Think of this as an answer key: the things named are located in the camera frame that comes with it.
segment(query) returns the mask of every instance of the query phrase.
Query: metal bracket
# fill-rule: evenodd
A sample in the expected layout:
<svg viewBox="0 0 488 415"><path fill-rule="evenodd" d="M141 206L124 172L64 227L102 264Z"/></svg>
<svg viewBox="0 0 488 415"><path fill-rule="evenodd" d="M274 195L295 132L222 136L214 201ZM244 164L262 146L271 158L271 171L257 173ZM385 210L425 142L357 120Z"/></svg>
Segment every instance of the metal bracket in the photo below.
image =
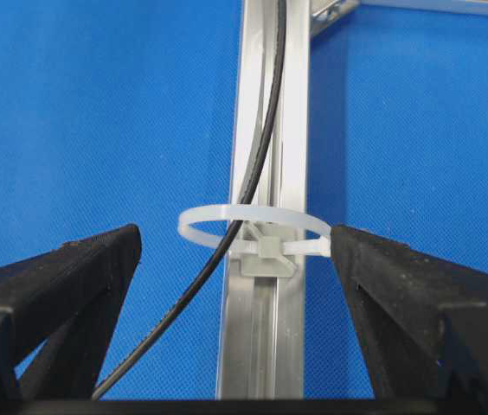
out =
<svg viewBox="0 0 488 415"><path fill-rule="evenodd" d="M311 0L311 37L359 6L359 0Z"/></svg>

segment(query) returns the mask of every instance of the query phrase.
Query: black wire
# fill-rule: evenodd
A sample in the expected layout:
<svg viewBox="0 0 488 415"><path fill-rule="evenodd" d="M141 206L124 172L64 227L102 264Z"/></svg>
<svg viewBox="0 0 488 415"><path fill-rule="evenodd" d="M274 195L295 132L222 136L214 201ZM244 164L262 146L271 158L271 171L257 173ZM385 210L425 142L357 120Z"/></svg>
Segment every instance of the black wire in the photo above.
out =
<svg viewBox="0 0 488 415"><path fill-rule="evenodd" d="M278 17L277 17L277 44L273 69L273 83L271 85L271 93L269 96L269 104L267 106L267 114L263 131L261 132L260 144L258 145L257 153L254 159L254 166L250 170L247 186L244 189L241 197L241 204L249 204L254 199L255 190L261 177L261 171L265 163L269 143L271 142L271 135L273 133L273 126L275 115L277 113L277 104L279 103L280 85L282 83L282 70L285 60L285 45L286 45L286 0L278 1ZM236 234L242 226L242 220L233 220L228 226L227 232L222 237L219 246L211 255L206 265L203 266L198 276L192 281L192 284L186 289L178 301L165 314L157 326L138 344L138 346L129 354L119 366L105 378L93 392L92 399L99 399L104 393L109 391L121 377L128 372L131 367L150 349L150 347L161 337L166 329L177 319L183 312L186 306L192 301L197 292L208 281L209 277L219 265L229 247L233 243Z"/></svg>

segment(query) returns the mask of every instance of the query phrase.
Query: aluminum frame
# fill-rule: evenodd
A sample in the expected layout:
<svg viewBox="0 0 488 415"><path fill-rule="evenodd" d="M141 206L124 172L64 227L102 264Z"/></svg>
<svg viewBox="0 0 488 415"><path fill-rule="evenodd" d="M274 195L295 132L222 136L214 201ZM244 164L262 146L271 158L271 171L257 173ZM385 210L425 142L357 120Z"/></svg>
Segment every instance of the aluminum frame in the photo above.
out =
<svg viewBox="0 0 488 415"><path fill-rule="evenodd" d="M273 77L276 3L246 0L235 117L231 202L239 198ZM286 56L272 142L254 203L305 211L310 61L309 0L287 1ZM304 233L297 234L303 238ZM229 254L217 397L300 399L304 378L305 260L290 279L247 278Z"/></svg>

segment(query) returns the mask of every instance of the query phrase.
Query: blue fabric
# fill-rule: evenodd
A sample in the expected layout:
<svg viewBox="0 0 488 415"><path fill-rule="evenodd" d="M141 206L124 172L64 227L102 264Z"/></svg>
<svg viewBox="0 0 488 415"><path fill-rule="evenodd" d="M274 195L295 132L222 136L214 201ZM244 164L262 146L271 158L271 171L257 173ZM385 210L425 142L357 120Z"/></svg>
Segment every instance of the blue fabric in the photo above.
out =
<svg viewBox="0 0 488 415"><path fill-rule="evenodd" d="M309 211L488 272L488 17L362 7L312 45ZM372 390L308 263L305 394Z"/></svg>
<svg viewBox="0 0 488 415"><path fill-rule="evenodd" d="M210 255L177 216L228 198L239 27L222 0L0 2L0 265L142 233L103 374ZM213 398L221 291L218 271L107 398Z"/></svg>
<svg viewBox="0 0 488 415"><path fill-rule="evenodd" d="M210 254L176 223L228 198L239 26L222 0L0 2L0 265L142 231L102 377ZM488 17L362 7L312 44L310 126L310 213L488 271ZM308 261L305 395L368 397L336 278ZM213 398L221 290L107 398Z"/></svg>

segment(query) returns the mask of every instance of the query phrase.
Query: blue backdrop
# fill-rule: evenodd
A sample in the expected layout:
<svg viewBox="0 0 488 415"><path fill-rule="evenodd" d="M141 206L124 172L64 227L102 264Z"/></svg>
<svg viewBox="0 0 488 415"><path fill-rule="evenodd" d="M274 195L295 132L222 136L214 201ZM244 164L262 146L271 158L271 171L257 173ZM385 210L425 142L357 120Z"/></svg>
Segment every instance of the blue backdrop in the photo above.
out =
<svg viewBox="0 0 488 415"><path fill-rule="evenodd" d="M209 250L228 198L240 4L0 2L0 265L135 222L102 377ZM362 7L314 40L309 211L488 271L488 17ZM372 394L342 292L308 261L305 394ZM107 398L215 395L222 274Z"/></svg>

